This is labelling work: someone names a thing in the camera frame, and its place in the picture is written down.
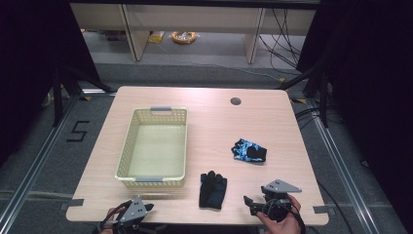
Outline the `dark curtain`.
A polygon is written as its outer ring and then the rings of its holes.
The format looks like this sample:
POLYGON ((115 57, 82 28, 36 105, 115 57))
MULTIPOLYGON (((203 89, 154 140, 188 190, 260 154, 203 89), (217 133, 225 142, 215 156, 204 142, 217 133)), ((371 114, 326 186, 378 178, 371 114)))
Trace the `dark curtain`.
POLYGON ((0 0, 0 166, 18 150, 56 72, 99 76, 68 0, 0 0))
POLYGON ((320 0, 298 70, 325 74, 355 142, 413 234, 413 0, 320 0))

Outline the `blue patterned fingerless glove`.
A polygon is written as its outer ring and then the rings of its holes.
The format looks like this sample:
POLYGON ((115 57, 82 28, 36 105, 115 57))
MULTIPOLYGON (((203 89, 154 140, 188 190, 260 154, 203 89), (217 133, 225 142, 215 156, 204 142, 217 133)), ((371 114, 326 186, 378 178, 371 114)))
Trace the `blue patterned fingerless glove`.
POLYGON ((231 148, 236 160, 261 163, 266 161, 267 149, 252 141, 240 138, 231 148))

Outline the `aluminium floor rail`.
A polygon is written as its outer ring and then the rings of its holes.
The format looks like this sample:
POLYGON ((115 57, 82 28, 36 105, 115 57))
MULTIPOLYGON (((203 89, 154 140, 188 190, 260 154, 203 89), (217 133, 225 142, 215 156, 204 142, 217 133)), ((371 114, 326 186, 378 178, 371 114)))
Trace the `aluminium floor rail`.
POLYGON ((28 171, 25 173, 19 187, 12 193, 7 206, 0 214, 0 232, 7 234, 16 220, 29 191, 42 172, 49 156, 51 155, 58 137, 66 125, 67 118, 71 110, 78 102, 79 96, 70 97, 63 108, 63 114, 60 120, 52 127, 42 147, 36 154, 33 162, 30 164, 28 171))
POLYGON ((316 126, 319 130, 320 136, 326 146, 328 154, 332 160, 332 163, 340 177, 342 184, 346 190, 346 193, 350 199, 350 202, 355 209, 360 224, 365 234, 380 234, 379 228, 372 216, 370 209, 368 208, 365 200, 363 199, 355 180, 350 174, 350 171, 330 133, 328 128, 323 124, 320 119, 320 112, 317 110, 316 102, 310 98, 308 100, 310 108, 314 108, 313 114, 316 116, 316 126))

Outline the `person's right hand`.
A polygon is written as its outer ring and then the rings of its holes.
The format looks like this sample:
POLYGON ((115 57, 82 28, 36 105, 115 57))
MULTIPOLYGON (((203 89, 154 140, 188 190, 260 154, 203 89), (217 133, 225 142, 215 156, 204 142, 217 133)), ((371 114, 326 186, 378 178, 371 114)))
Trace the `person's right hand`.
POLYGON ((292 196, 288 196, 292 207, 290 213, 281 222, 274 222, 267 216, 258 213, 256 216, 265 225, 264 234, 301 234, 301 225, 297 217, 301 210, 301 204, 292 196))

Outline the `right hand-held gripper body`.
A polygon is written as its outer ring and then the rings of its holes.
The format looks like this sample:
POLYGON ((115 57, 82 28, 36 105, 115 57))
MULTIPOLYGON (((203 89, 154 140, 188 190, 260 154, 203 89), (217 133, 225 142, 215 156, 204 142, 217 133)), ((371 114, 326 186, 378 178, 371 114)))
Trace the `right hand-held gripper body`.
POLYGON ((288 194, 301 193, 302 189, 283 180, 276 179, 262 186, 261 191, 266 201, 262 213, 271 220, 282 221, 292 207, 288 194))

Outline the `white desk frame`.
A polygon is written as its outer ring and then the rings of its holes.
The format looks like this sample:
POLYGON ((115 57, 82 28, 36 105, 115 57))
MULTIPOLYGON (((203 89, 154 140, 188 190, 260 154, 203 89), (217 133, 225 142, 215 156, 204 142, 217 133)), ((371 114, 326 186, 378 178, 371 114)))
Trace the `white desk frame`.
POLYGON ((283 32, 305 36, 315 15, 313 10, 284 7, 270 9, 103 3, 72 3, 70 7, 82 29, 125 31, 134 61, 141 60, 151 31, 195 31, 241 34, 244 37, 246 61, 253 63, 261 34, 283 32))

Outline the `black floor tape numeral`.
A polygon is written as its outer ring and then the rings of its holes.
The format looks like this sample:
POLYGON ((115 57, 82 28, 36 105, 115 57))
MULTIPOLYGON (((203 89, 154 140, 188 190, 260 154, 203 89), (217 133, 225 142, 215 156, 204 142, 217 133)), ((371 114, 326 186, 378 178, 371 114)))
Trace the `black floor tape numeral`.
POLYGON ((82 142, 88 133, 85 129, 85 126, 89 124, 89 121, 77 121, 72 130, 71 130, 71 137, 69 137, 66 141, 67 142, 82 142))

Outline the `person's left hand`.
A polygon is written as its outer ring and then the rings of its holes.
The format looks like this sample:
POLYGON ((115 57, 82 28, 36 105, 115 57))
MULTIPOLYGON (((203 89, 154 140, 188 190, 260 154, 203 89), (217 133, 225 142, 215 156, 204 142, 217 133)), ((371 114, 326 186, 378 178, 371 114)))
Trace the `person's left hand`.
MULTIPOLYGON (((114 220, 120 212, 122 212, 124 208, 121 208, 117 210, 116 208, 111 208, 108 210, 107 215, 108 215, 108 221, 114 220)), ((114 234, 112 224, 106 224, 99 232, 98 234, 114 234)))

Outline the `yellow packet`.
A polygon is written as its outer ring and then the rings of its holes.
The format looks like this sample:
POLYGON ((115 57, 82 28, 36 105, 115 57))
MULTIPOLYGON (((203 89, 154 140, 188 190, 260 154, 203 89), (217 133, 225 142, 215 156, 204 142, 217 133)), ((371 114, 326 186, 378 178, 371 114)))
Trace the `yellow packet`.
POLYGON ((164 38, 164 35, 164 31, 153 31, 148 37, 148 42, 153 44, 160 44, 164 38))

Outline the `black fingerless glove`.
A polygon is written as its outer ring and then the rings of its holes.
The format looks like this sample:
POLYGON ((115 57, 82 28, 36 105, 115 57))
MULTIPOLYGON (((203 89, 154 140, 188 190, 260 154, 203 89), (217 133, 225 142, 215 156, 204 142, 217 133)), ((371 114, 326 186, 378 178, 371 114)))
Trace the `black fingerless glove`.
POLYGON ((201 174, 200 181, 199 207, 221 210, 228 180, 221 174, 210 171, 201 174))

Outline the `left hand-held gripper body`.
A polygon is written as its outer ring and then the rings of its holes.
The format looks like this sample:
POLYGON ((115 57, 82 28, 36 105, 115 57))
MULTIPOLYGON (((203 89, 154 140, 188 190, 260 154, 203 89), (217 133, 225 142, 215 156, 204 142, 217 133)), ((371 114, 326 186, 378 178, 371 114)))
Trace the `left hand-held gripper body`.
POLYGON ((127 206, 116 217, 113 225, 114 234, 127 234, 127 231, 138 225, 147 215, 147 209, 137 195, 134 199, 127 202, 127 206))

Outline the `cream plastic perforated basket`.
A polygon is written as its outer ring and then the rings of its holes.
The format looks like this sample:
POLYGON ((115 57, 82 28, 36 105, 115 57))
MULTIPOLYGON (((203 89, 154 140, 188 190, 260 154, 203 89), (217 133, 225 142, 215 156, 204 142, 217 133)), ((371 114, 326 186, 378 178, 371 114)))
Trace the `cream plastic perforated basket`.
POLYGON ((115 178, 126 187, 179 187, 186 174, 188 110, 137 108, 119 158, 115 178))

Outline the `black metal stand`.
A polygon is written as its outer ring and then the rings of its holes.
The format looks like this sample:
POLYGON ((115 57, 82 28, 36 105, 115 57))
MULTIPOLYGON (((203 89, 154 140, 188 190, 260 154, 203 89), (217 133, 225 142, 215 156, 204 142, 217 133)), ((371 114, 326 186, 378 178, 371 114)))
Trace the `black metal stand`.
POLYGON ((54 127, 56 127, 63 118, 63 102, 60 86, 63 86, 71 97, 78 96, 82 93, 82 89, 78 84, 79 80, 86 81, 87 83, 103 90, 105 93, 114 94, 117 92, 116 89, 102 83, 97 74, 91 76, 80 69, 69 65, 57 66, 53 78, 53 93, 55 100, 54 127))
POLYGON ((279 86, 279 90, 286 91, 295 86, 301 81, 307 80, 307 85, 304 88, 303 94, 306 98, 313 98, 316 93, 319 93, 319 114, 323 125, 327 128, 327 86, 328 79, 325 75, 325 67, 327 62, 322 58, 319 59, 314 66, 306 70, 288 82, 284 82, 279 86))

